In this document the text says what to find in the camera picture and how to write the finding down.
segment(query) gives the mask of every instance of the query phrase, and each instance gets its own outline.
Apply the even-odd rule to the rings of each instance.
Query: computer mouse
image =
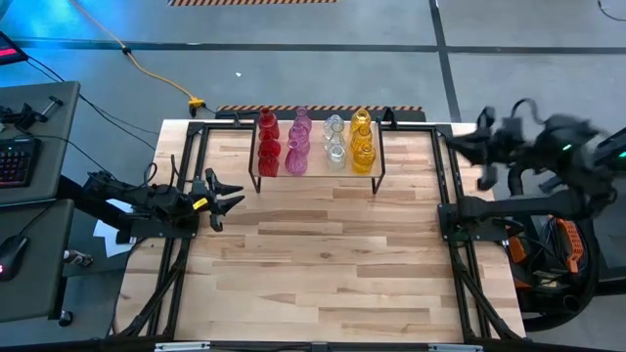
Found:
[[[10,236],[0,243],[0,282],[11,280],[18,274],[28,242],[24,236]]]

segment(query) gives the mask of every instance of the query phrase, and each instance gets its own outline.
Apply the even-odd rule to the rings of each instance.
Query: yellow black stripe tape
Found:
[[[382,111],[387,106],[305,106],[309,110],[351,110],[357,111],[359,109],[365,109],[369,111]],[[298,106],[223,106],[219,107],[217,110],[228,110],[228,111],[249,111],[249,110],[261,110],[267,108],[269,110],[281,110],[281,111],[292,111],[296,110]],[[396,111],[422,111],[422,107],[417,106],[395,106],[390,107],[392,110]]]
[[[168,0],[169,6],[329,4],[337,0]]]

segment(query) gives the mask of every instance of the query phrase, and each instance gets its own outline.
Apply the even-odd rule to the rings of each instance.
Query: desk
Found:
[[[169,156],[180,160],[188,123],[163,122],[156,183],[169,181]],[[453,124],[458,134],[473,128]],[[247,174],[250,138],[249,131],[209,136],[205,167],[224,183],[245,186],[246,199],[224,218],[222,233],[210,230],[207,215],[201,221],[177,340],[462,340],[450,256],[436,222],[440,200],[428,136],[383,133],[386,176],[375,197],[369,179],[268,178],[258,195]],[[460,166],[466,194],[478,195],[480,170],[464,160]],[[131,255],[117,302],[120,327],[153,293],[163,244],[148,239]],[[486,296],[524,335],[507,255],[493,243],[475,246]],[[469,307],[479,331],[471,299]]]
[[[0,242],[17,235],[50,203],[12,206],[0,212]],[[30,239],[18,274],[0,283],[0,322],[48,316],[59,319],[65,279],[63,252],[67,246],[73,201],[55,204],[25,232]]]
[[[22,110],[22,105],[27,103],[35,111],[42,112],[51,103],[48,97],[55,96],[62,100],[64,105],[50,110],[48,121],[35,122],[28,132],[35,136],[46,135],[69,139],[79,89],[78,82],[0,88],[0,106],[19,112]],[[22,135],[22,132],[13,125],[6,127],[5,131],[0,132],[0,139],[11,139]],[[41,138],[41,142],[41,153],[37,159],[30,186],[0,190],[0,206],[52,199],[57,194],[67,143],[50,138]]]

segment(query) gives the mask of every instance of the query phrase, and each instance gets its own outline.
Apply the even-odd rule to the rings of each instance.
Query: glass vase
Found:
[[[287,153],[287,158],[285,159],[285,168],[294,176],[304,175],[309,166],[306,154],[300,151],[300,144],[295,140],[289,141],[288,146],[290,152]]]
[[[331,138],[326,142],[324,148],[328,151],[333,146],[341,146],[345,148],[345,140],[343,139],[343,124],[335,123],[331,126],[333,134]]]
[[[311,150],[311,143],[309,142],[309,133],[301,124],[294,124],[290,129],[290,141],[297,141],[299,150],[301,153],[308,155]]]
[[[333,135],[333,130],[331,129],[331,127],[333,127],[333,125],[336,123],[341,124],[341,130],[343,130],[343,119],[337,114],[334,114],[333,116],[327,118],[326,121],[324,121],[324,136],[326,136],[326,139],[331,139],[331,136]]]
[[[261,115],[258,118],[258,127],[260,129],[259,137],[264,134],[269,134],[272,138],[278,139],[281,136],[278,118],[267,108],[261,109]]]
[[[369,174],[376,160],[376,150],[371,143],[365,143],[353,155],[352,171],[358,174]]]
[[[365,109],[357,110],[352,115],[352,120],[350,122],[350,133],[352,134],[356,132],[359,128],[361,128],[364,125],[367,125],[368,127],[370,127],[371,123],[372,123],[372,117],[370,116],[370,113],[367,110]]]
[[[326,154],[326,165],[332,172],[338,172],[345,168],[345,149],[342,146],[332,146]]]
[[[369,143],[372,144],[372,130],[370,129],[370,125],[362,125],[354,135],[352,135],[352,141],[350,142],[350,150],[352,154],[355,155],[361,146]]]
[[[261,140],[258,146],[259,156],[261,156],[263,152],[269,152],[274,157],[278,157],[281,154],[281,144],[272,138],[271,133],[260,133],[259,139]]]
[[[306,107],[298,107],[295,110],[295,119],[293,120],[293,124],[299,123],[306,128],[306,131],[311,133],[311,129],[313,128],[313,121],[309,117],[309,110]]]
[[[259,151],[258,173],[264,177],[276,177],[280,162],[269,151]]]

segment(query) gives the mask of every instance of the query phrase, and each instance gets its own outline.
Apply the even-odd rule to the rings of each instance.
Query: black desk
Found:
[[[50,203],[11,206],[0,212],[0,242],[16,235]],[[18,274],[0,283],[0,322],[45,317],[59,319],[66,287],[62,277],[63,252],[69,238],[74,204],[55,204],[30,226],[30,239]]]
[[[69,139],[69,130],[74,118],[78,101],[78,82],[36,84],[18,87],[0,88],[0,106],[21,111],[23,103],[29,104],[38,112],[44,111],[51,103],[49,96],[62,100],[64,105],[53,108],[50,119],[35,122],[28,130],[33,135],[56,136]],[[23,135],[13,125],[6,125],[0,132],[0,139],[11,139]],[[58,139],[41,138],[42,148],[30,186],[0,190],[0,206],[53,199],[57,194],[63,160],[66,156],[67,143]]]

